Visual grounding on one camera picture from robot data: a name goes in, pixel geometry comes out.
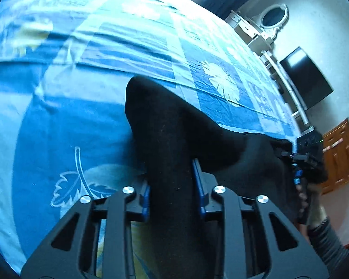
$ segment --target tv screen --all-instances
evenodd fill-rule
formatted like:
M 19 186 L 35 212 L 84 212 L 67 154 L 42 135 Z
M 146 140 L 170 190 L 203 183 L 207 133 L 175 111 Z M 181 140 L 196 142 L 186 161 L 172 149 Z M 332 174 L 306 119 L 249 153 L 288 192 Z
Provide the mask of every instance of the tv screen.
M 333 92 L 323 74 L 301 47 L 280 63 L 302 97 L 306 109 L 313 107 Z

